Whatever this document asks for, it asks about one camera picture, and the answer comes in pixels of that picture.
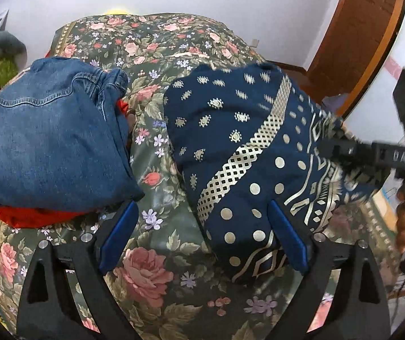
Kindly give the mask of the person's right hand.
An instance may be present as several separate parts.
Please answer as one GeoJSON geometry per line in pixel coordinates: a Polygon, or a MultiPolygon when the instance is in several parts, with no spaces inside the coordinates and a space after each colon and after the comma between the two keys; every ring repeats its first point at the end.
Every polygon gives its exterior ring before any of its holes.
{"type": "Polygon", "coordinates": [[[395,244],[400,253],[405,252],[405,193],[404,187],[402,186],[397,194],[396,197],[399,201],[399,205],[396,209],[396,216],[397,216],[397,235],[395,239],[395,244]]]}

